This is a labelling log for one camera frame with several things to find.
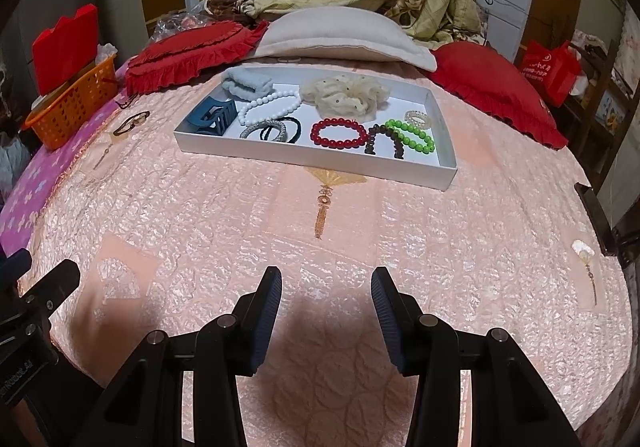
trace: dark brown bead bracelet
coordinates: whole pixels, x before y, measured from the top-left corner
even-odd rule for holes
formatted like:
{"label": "dark brown bead bracelet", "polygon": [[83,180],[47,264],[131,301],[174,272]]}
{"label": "dark brown bead bracelet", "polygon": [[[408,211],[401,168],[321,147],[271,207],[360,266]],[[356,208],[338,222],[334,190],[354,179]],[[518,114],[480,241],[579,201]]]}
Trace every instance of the dark brown bead bracelet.
{"label": "dark brown bead bracelet", "polygon": [[394,141],[394,158],[404,160],[404,144],[402,143],[402,139],[391,128],[380,126],[379,124],[374,124],[369,128],[369,135],[367,135],[364,152],[366,154],[376,154],[375,151],[373,151],[373,146],[376,142],[376,135],[379,134],[386,135]]}

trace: blue hair claw clip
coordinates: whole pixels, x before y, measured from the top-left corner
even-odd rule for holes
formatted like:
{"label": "blue hair claw clip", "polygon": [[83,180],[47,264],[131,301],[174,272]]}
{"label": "blue hair claw clip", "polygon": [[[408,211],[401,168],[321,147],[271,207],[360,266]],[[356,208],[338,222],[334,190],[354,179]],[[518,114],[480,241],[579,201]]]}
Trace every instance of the blue hair claw clip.
{"label": "blue hair claw clip", "polygon": [[237,116],[235,101],[217,101],[207,96],[191,110],[185,120],[196,128],[195,132],[198,134],[221,137]]}

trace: green bead bracelet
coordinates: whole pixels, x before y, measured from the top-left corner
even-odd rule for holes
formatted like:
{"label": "green bead bracelet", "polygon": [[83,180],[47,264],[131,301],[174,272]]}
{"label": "green bead bracelet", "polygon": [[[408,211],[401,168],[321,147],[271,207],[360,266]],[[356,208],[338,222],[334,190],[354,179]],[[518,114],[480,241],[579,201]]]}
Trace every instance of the green bead bracelet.
{"label": "green bead bracelet", "polygon": [[[420,128],[416,128],[413,124],[408,124],[403,122],[402,120],[394,120],[390,119],[385,122],[385,126],[391,128],[398,137],[402,140],[402,143],[406,146],[409,146],[412,150],[418,151],[418,153],[429,154],[433,153],[436,150],[436,145],[433,141],[433,138],[430,135],[427,135],[427,132],[421,130]],[[400,131],[411,132],[416,137],[424,140],[424,144],[418,144],[415,140],[403,135]]]}

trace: purple floral fabric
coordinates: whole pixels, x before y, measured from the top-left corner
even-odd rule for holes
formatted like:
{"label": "purple floral fabric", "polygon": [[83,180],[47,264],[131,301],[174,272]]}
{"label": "purple floral fabric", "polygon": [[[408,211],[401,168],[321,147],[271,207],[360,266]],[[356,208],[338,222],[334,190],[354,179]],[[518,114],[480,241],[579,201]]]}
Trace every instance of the purple floral fabric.
{"label": "purple floral fabric", "polygon": [[[116,78],[124,78],[126,64],[116,71]],[[14,190],[9,195],[0,213],[0,245],[6,255],[26,248],[33,225],[39,212],[47,203],[60,175],[68,169],[84,144],[94,135],[105,120],[118,109],[116,100],[124,102],[126,91],[120,90],[116,97],[102,106],[87,120],[61,148],[47,151],[42,146],[35,154],[27,169],[22,173]]]}

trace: orange trim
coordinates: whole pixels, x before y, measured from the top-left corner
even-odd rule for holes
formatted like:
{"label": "orange trim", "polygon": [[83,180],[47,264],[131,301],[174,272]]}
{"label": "orange trim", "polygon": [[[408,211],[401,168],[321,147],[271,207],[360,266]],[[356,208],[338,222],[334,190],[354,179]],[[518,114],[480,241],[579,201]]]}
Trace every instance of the orange trim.
{"label": "orange trim", "polygon": [[[107,58],[107,61],[112,61],[116,58],[115,55],[110,56],[109,58]],[[79,79],[77,79],[72,85],[70,85],[70,87],[68,87],[63,93],[62,95],[59,95],[57,99],[55,99],[54,101],[52,101],[49,106],[47,106],[46,108],[42,109],[42,110],[38,110],[38,107],[36,106],[36,108],[29,114],[29,116],[27,117],[27,119],[24,121],[24,123],[22,124],[22,128],[24,130],[29,129],[33,124],[35,124],[36,122],[38,122],[42,117],[44,117],[47,113],[49,113],[53,107],[57,106],[58,103],[62,102],[62,99],[64,99],[67,94],[74,89],[76,82],[85,79],[85,78],[89,78],[90,76],[95,75],[95,67],[92,67],[88,72],[86,72],[84,75],[82,75]]]}

